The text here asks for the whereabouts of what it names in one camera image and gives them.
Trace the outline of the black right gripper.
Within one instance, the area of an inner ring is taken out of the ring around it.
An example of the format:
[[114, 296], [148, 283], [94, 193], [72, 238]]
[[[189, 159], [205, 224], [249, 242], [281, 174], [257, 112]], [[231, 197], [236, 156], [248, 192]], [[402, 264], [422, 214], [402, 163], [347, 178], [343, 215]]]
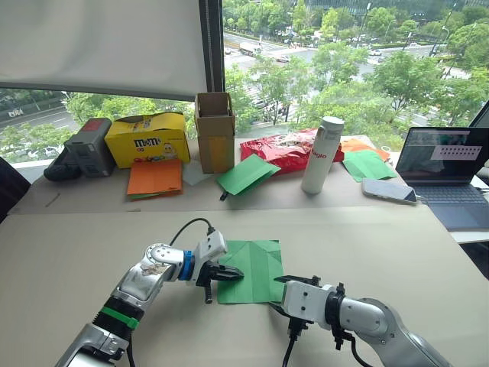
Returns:
[[[280, 283], [287, 283], [288, 281], [295, 281], [296, 277], [292, 275], [284, 275], [280, 277], [275, 277], [274, 281], [280, 282]], [[309, 284], [312, 286], [319, 286], [320, 283], [320, 277], [313, 275], [311, 278], [303, 278], [302, 282], [305, 284]], [[277, 311], [280, 315], [284, 316], [285, 313], [283, 311], [283, 308], [281, 305], [277, 302], [269, 302], [268, 305], [275, 311]]]

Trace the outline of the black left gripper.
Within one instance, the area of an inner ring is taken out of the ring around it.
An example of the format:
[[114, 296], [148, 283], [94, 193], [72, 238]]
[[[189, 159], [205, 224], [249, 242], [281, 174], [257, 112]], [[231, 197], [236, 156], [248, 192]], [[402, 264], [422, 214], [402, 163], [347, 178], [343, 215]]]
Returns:
[[207, 261], [199, 272], [196, 281], [197, 287], [204, 290], [204, 301], [206, 304], [212, 303], [211, 280], [218, 281], [239, 281], [244, 277], [242, 271], [236, 267], [220, 265], [217, 262]]

